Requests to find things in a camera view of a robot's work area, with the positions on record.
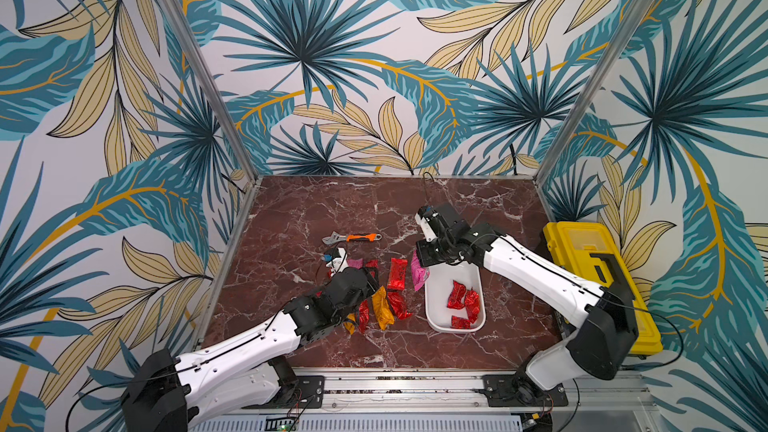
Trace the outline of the white plastic storage box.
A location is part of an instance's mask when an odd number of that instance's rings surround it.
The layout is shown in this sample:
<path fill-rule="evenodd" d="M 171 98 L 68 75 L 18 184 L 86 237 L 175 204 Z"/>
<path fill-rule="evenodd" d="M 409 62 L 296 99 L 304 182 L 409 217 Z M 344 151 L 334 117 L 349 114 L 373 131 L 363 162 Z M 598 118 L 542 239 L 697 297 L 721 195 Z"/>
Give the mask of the white plastic storage box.
<path fill-rule="evenodd" d="M 478 332 L 486 321 L 478 267 L 467 263 L 440 264 L 427 271 L 425 307 L 432 329 L 440 333 Z"/>

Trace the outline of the large yellow tea bag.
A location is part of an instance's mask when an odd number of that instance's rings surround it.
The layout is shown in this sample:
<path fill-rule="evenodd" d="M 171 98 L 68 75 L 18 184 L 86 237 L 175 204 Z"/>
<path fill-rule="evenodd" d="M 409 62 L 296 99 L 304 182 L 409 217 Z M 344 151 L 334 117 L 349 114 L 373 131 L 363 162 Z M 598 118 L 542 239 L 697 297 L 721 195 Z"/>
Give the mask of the large yellow tea bag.
<path fill-rule="evenodd" d="M 380 287 L 374 293 L 372 296 L 372 304 L 379 328 L 382 331 L 387 330 L 389 326 L 395 323 L 395 317 L 391 311 L 387 298 L 387 291 L 384 287 Z"/>

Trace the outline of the small yellow tea bag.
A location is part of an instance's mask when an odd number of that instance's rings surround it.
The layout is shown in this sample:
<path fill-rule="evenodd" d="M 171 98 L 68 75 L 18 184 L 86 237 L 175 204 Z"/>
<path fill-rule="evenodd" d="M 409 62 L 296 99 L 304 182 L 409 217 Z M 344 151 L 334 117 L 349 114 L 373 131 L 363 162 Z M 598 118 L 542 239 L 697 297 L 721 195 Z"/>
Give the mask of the small yellow tea bag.
<path fill-rule="evenodd" d="M 355 320 L 355 314 L 350 313 L 343 321 L 343 326 L 350 335 L 353 335 L 356 331 L 357 322 Z"/>

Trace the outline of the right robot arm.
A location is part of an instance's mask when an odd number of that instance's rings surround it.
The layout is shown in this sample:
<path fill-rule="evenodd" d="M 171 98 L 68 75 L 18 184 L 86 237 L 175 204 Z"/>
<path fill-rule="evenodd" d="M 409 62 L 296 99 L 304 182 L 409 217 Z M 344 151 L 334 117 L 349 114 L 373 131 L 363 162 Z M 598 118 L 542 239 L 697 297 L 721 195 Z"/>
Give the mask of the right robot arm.
<path fill-rule="evenodd" d="M 416 246 L 421 265 L 482 267 L 526 289 L 572 326 L 569 336 L 533 354 L 515 372 L 514 397 L 530 403 L 567 380 L 615 378 L 639 335 L 626 280 L 603 286 L 581 278 L 488 223 L 470 225 L 449 203 L 425 205 L 415 220 L 424 234 Z"/>

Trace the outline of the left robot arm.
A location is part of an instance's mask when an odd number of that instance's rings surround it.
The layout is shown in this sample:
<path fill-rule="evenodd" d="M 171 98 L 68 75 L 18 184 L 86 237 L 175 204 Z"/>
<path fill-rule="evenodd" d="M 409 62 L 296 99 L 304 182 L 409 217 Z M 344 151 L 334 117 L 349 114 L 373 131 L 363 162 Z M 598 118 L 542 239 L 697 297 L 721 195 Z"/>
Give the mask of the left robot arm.
<path fill-rule="evenodd" d="M 121 397 L 129 431 L 187 431 L 243 406 L 291 396 L 287 355 L 327 337 L 380 288 L 374 268 L 347 267 L 270 319 L 198 351 L 152 353 Z"/>

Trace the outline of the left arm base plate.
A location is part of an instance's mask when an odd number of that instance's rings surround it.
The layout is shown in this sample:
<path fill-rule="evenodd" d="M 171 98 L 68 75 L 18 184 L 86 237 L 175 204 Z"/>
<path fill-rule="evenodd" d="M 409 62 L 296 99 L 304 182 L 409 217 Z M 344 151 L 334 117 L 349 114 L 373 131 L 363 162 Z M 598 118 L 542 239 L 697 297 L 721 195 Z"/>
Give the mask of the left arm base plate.
<path fill-rule="evenodd" d="M 297 376 L 293 379 L 280 379 L 276 395 L 261 405 L 266 409 L 287 409 L 299 407 L 299 410 L 319 409 L 323 405 L 325 377 L 322 375 Z"/>

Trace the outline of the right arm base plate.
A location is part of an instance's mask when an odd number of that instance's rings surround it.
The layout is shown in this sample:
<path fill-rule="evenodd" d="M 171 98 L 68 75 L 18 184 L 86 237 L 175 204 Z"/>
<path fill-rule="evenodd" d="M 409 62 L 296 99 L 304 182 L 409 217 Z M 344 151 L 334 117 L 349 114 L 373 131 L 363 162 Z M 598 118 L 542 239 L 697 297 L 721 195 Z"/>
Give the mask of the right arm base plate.
<path fill-rule="evenodd" d="M 481 377 L 481 392 L 490 407 L 564 407 L 569 404 L 565 389 L 557 385 L 543 390 L 527 377 L 508 374 L 488 374 Z"/>

